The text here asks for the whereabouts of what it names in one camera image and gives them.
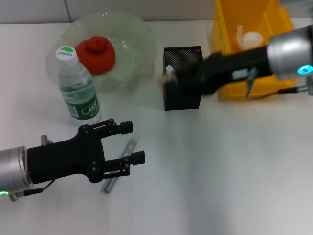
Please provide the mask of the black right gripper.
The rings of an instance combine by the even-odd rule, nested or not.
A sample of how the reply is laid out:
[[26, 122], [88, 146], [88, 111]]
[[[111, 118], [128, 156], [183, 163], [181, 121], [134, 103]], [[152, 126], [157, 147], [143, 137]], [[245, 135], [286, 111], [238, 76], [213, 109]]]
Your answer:
[[192, 63], [175, 71], [176, 76], [201, 76], [201, 82], [192, 77], [164, 78], [164, 94], [174, 92], [212, 95], [224, 85], [272, 76], [267, 47], [258, 47], [231, 55], [212, 53], [203, 61]]

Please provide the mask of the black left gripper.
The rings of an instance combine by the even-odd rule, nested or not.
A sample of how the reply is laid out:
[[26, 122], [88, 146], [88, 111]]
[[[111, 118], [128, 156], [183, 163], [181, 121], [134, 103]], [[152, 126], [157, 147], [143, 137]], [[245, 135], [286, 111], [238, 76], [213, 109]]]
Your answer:
[[112, 118], [92, 125], [82, 125], [78, 133], [69, 140], [28, 149], [28, 174], [35, 184], [74, 174], [85, 175], [92, 183], [129, 176], [131, 165], [145, 163], [145, 152], [139, 151], [104, 161], [100, 138], [132, 132], [131, 121], [117, 124]]

